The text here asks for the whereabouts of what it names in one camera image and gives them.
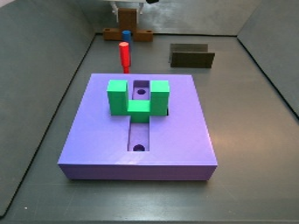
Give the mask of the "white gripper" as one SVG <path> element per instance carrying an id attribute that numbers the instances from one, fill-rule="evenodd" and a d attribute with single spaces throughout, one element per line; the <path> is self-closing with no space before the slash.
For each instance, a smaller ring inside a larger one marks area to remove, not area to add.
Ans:
<path id="1" fill-rule="evenodd" d="M 139 15 L 143 15 L 143 9 L 144 9 L 144 3 L 147 3 L 147 0 L 104 0 L 110 2 L 111 8 L 112 8 L 112 13 L 116 16 L 116 21 L 118 19 L 118 4 L 116 2 L 126 2 L 126 3 L 139 3 L 138 5 L 138 13 Z"/>

